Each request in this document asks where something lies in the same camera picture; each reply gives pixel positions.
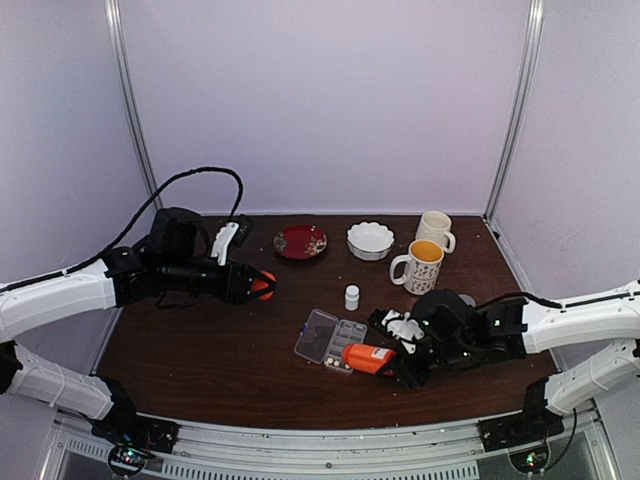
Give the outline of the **orange bottle cap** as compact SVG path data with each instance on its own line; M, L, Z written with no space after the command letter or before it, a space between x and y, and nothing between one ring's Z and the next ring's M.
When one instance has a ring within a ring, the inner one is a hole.
M277 281L275 275L268 271L261 270L259 275L252 281L250 292L252 294L259 293L257 299L266 302L272 298L276 286Z

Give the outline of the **clear plastic pill organizer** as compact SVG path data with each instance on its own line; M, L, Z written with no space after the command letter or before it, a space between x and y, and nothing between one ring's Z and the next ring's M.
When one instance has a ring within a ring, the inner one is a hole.
M329 356L342 359L342 352L347 345L363 344L367 330L368 327L363 323L339 319L313 309L299 334L294 353L308 362L324 365Z

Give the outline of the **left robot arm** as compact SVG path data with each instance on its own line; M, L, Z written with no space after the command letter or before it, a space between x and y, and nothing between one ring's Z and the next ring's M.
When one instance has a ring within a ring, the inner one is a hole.
M229 257L251 228L241 217L209 236L199 214L164 208L150 233L132 247L111 247L86 266L2 286L2 393L75 411L100 434L123 444L137 442L147 428L118 382L45 360L18 344L17 336L81 313L161 300L169 292L210 295L235 305L265 300L276 288L274 276Z

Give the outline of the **orange pill bottle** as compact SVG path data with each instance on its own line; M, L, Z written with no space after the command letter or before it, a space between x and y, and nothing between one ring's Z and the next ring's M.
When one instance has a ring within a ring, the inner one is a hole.
M350 344L342 352L342 360L351 370L370 375L389 365L394 356L394 350L367 344Z

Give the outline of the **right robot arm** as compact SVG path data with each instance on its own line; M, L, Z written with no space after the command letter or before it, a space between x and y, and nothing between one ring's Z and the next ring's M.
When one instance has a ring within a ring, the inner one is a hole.
M605 340L600 352L527 389L513 419L519 440L535 440L556 419L639 373L639 283L561 300L528 292L501 295L472 307L452 290L434 290L401 313L375 310L378 333L397 342L396 356L379 369L416 388L434 369L466 371L556 347Z

